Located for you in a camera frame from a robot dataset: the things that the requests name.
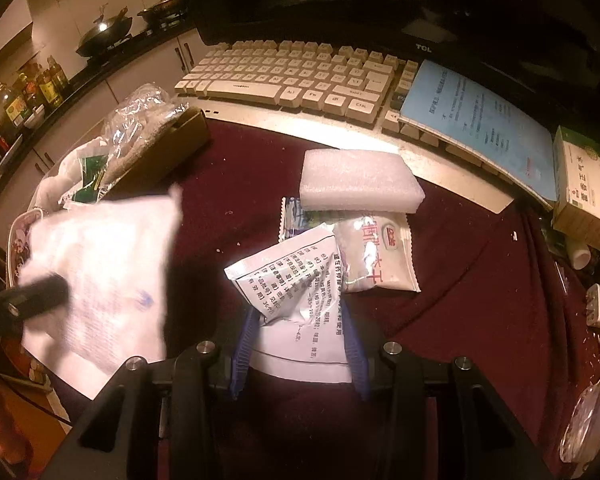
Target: wire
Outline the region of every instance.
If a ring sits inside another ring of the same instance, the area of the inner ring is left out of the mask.
[[[21,394],[18,390],[16,390],[11,385],[11,383],[7,379],[5,379],[4,377],[2,377],[1,375],[0,375],[0,381],[2,381],[2,383],[5,384],[5,386],[7,386],[7,388],[10,389],[14,394],[16,394],[18,397],[20,397],[25,402],[28,402],[29,404],[31,404],[34,408],[39,409],[41,412],[46,413],[48,416],[52,416],[55,420],[58,420],[59,422],[62,422],[63,424],[66,424],[66,425],[68,425],[71,428],[74,426],[70,421],[66,420],[64,417],[62,417],[60,415],[56,415],[54,412],[49,411],[44,406],[40,406],[38,403],[36,403],[33,400],[29,399],[29,397]]]

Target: dark red tablecloth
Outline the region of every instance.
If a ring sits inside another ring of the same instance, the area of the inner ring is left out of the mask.
[[[216,320],[240,305],[223,269],[277,242],[280,199],[298,195],[304,151],[318,147],[257,128],[208,126],[211,144],[174,174],[184,218],[169,276],[170,356],[210,336]],[[422,292],[375,289],[347,301],[419,355],[474,360],[557,474],[557,446],[574,402],[600,377],[585,291],[567,269],[565,295],[528,206],[512,203],[496,215],[420,183],[426,198],[409,222]],[[384,410],[361,401],[349,384],[296,383],[250,370],[238,401],[212,411],[223,477],[368,479]]]

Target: cabinet handle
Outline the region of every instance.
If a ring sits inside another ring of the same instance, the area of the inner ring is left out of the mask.
[[[182,63],[182,67],[180,68],[184,73],[187,73],[187,67],[184,64],[184,59],[182,59],[182,54],[180,53],[180,49],[176,47],[176,54],[180,58],[180,62]]]
[[[191,68],[193,68],[196,64],[193,61],[193,56],[191,55],[191,49],[189,48],[189,43],[185,43],[184,48],[186,48],[187,52],[189,53],[189,61],[191,62]]]

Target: screw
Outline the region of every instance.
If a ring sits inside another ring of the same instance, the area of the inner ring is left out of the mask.
[[[125,367],[127,370],[138,370],[138,368],[141,368],[142,365],[145,365],[146,361],[144,360],[144,358],[142,357],[130,357],[129,359],[126,360],[125,362]]]
[[[474,364],[471,362],[471,359],[469,359],[468,357],[464,357],[464,356],[456,357],[456,360],[454,361],[454,363],[461,370],[470,370],[474,366]]]
[[[395,341],[389,341],[384,343],[382,349],[389,355],[398,355],[400,352],[402,352],[402,345]]]
[[[196,350],[199,354],[211,354],[216,349],[216,343],[213,341],[201,341],[196,345]]]

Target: white wall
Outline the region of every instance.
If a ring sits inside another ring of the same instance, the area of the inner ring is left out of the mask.
[[[105,17],[116,15],[128,7],[133,17],[130,33],[137,34],[145,28],[138,12],[156,4],[158,0],[28,0],[33,30],[31,40],[20,47],[0,67],[0,81],[11,84],[16,70],[37,52],[38,62],[47,66],[46,58],[54,56],[67,77],[71,78],[87,65],[87,60],[75,53],[82,35],[93,27],[99,15],[98,8],[107,4]]]

